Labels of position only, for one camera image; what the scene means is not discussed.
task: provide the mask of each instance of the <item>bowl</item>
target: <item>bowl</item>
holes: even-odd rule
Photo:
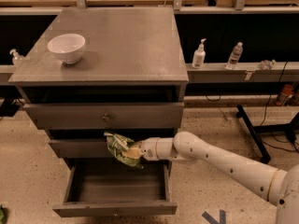
[[[48,43],[48,49],[59,61],[77,63],[85,50],[85,38],[78,34],[58,35]]]

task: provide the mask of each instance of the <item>cabinet top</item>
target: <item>cabinet top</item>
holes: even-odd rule
[[[86,38],[82,59],[57,61],[47,45],[57,35]],[[187,82],[178,29],[170,7],[64,9],[16,69],[20,85]]]

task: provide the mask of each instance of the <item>floor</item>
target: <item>floor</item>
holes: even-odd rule
[[[235,115],[240,101],[217,97],[186,100],[182,131],[198,135],[211,145],[258,160],[260,153],[242,119]],[[264,97],[242,100],[253,125],[263,121]],[[298,106],[269,106],[264,124],[289,122]],[[284,135],[276,135],[285,140]],[[264,141],[293,150],[271,134]],[[13,118],[0,120],[0,204],[7,224],[274,224],[276,207],[241,187],[209,164],[173,164],[172,201],[178,204],[173,216],[155,217],[71,217],[61,218],[52,206],[62,203],[69,176],[67,166],[48,146],[48,137],[20,110]],[[299,164],[299,154],[267,147],[269,165],[288,171]]]

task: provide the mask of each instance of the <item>spray bottle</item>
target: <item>spray bottle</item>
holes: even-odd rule
[[[205,38],[201,39],[200,41],[201,43],[193,55],[192,67],[195,69],[200,69],[204,64],[204,60],[206,57],[205,46],[204,46],[205,41],[206,41]]]
[[[11,49],[9,54],[12,55],[12,62],[16,67],[20,65],[21,60],[25,59],[25,57],[20,55],[16,49]]]

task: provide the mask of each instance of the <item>concrete floor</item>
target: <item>concrete floor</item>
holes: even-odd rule
[[[252,100],[243,105],[253,125],[259,125],[264,107],[252,105]],[[297,112],[298,106],[270,106],[264,124],[287,123]],[[219,104],[190,100],[186,102],[181,130],[256,160],[260,153],[243,120],[237,119],[235,113],[235,103],[231,100],[222,100]],[[273,146],[292,150],[291,145],[276,141],[271,134],[265,134],[263,138]],[[285,140],[284,135],[278,134],[277,138]],[[24,111],[19,111],[13,118],[0,120],[0,204],[6,208],[7,224],[275,223],[275,206],[203,161],[192,165],[173,164],[172,200],[178,203],[173,216],[61,218],[51,208],[63,201],[69,171],[64,162],[56,158],[48,141],[49,138],[36,129]],[[269,163],[272,166],[289,170],[299,164],[296,152],[267,149],[272,156]],[[226,214],[226,221],[220,221],[221,210]],[[204,214],[214,217],[215,221],[207,221]]]

